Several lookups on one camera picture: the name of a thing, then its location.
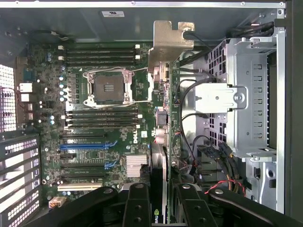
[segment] white sticker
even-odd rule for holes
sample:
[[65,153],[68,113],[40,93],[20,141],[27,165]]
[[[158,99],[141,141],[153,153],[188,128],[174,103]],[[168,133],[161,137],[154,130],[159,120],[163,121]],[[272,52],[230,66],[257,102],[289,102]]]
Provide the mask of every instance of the white sticker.
[[123,11],[102,11],[104,17],[124,17]]
[[141,138],[147,138],[147,131],[141,131]]

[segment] motherboard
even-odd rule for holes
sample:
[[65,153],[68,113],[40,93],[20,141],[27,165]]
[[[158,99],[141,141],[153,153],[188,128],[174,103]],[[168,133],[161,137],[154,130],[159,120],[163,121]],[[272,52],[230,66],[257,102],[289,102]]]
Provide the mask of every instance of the motherboard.
[[[150,43],[35,44],[20,92],[40,133],[43,199],[72,201],[91,190],[140,181],[150,143],[180,148],[178,61],[165,81],[147,73]],[[168,149],[168,170],[178,164]]]

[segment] cpu socket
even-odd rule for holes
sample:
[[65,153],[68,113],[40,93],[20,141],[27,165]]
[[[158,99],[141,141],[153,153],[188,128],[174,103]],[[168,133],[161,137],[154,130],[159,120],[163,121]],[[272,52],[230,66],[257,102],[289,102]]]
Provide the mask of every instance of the cpu socket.
[[133,75],[133,72],[125,69],[91,70],[83,73],[88,81],[88,99],[84,105],[102,108],[132,102]]

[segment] white pci slot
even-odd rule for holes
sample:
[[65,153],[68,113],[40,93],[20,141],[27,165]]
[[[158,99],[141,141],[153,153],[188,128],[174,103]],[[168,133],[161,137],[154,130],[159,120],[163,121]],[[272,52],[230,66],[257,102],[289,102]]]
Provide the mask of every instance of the white pci slot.
[[102,183],[63,183],[58,185],[59,192],[92,191],[102,187]]

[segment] blue pcie slot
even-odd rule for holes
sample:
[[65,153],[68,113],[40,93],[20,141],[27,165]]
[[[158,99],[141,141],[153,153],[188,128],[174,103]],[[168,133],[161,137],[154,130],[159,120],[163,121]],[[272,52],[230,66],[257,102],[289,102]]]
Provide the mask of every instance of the blue pcie slot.
[[105,149],[116,145],[118,141],[107,144],[89,144],[89,143],[74,143],[74,144],[61,144],[60,150],[72,150],[72,149]]

